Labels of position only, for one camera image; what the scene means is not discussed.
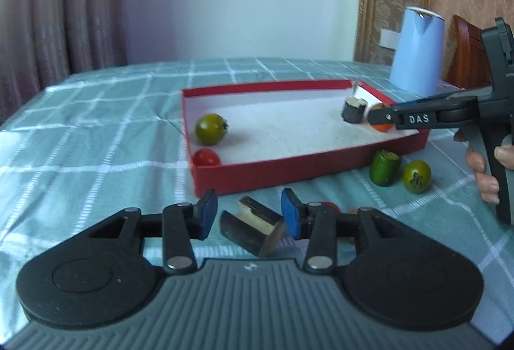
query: curtain fold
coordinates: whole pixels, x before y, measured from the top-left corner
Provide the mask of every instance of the curtain fold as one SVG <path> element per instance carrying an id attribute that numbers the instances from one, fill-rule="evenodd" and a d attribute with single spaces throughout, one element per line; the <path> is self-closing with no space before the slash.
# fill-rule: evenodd
<path id="1" fill-rule="evenodd" d="M 124 64 L 121 0 L 0 0 L 0 122 L 69 74 Z"/>

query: tablecloth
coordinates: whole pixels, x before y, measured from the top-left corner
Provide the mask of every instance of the tablecloth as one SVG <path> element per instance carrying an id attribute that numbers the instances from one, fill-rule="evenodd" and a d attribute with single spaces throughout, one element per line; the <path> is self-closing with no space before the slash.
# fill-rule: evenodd
<path id="1" fill-rule="evenodd" d="M 32 257 L 128 207 L 157 213 L 195 202 L 182 137 L 181 89 L 272 80 L 361 79 L 395 101 L 415 97 L 391 85 L 389 68 L 371 64 L 234 58 L 141 64 L 70 76 L 47 87 L 0 131 L 0 343 L 26 324 L 15 294 L 20 268 Z M 439 91 L 453 88 L 441 82 Z M 380 188 L 368 168 L 291 184 L 304 202 L 332 201 L 345 211 L 374 206 L 474 261 L 485 292 L 473 324 L 495 342 L 514 328 L 514 241 L 492 208 L 480 200 L 465 164 L 466 146 L 453 131 L 433 130 L 422 159 L 432 187 L 408 193 L 401 182 Z M 251 196 L 279 211 L 284 186 Z M 242 194 L 219 198 L 219 210 L 236 212 Z M 195 255 L 251 256 L 220 235 L 194 241 Z M 302 259 L 306 241 L 281 241 L 276 256 Z M 160 264 L 160 243 L 146 243 L 145 257 Z M 355 252 L 341 241 L 339 264 Z"/>

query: kettle lid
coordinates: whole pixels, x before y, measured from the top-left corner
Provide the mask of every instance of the kettle lid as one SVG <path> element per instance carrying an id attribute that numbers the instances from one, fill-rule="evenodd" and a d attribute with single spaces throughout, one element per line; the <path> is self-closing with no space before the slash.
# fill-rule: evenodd
<path id="1" fill-rule="evenodd" d="M 414 12 L 416 13 L 422 13 L 424 15 L 428 15 L 428 16 L 433 16 L 433 17 L 436 17 L 436 18 L 439 18 L 439 19 L 442 19 L 443 21 L 445 20 L 441 15 L 439 15 L 438 13 L 435 13 L 435 12 L 432 12 L 431 10 L 428 10 L 428 9 L 424 9 L 424 8 L 419 8 L 417 6 L 406 6 L 405 9 L 409 9 L 409 10 L 413 10 Z"/>

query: gray ribbed surface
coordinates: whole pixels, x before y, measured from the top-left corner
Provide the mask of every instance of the gray ribbed surface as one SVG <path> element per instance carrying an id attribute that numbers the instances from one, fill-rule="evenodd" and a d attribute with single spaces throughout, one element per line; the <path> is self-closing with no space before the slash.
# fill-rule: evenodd
<path id="1" fill-rule="evenodd" d="M 345 301 L 336 282 L 293 260 L 207 260 L 170 277 L 143 311 L 108 328 L 30 323 L 6 350 L 488 350 L 468 325 L 436 333 L 383 326 Z"/>

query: white light switch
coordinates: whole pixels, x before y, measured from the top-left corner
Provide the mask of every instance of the white light switch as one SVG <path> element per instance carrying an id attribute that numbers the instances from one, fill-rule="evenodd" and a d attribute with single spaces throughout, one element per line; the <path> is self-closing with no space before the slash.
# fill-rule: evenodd
<path id="1" fill-rule="evenodd" d="M 378 45 L 385 49 L 396 49 L 400 33 L 382 28 L 380 30 L 380 41 Z"/>

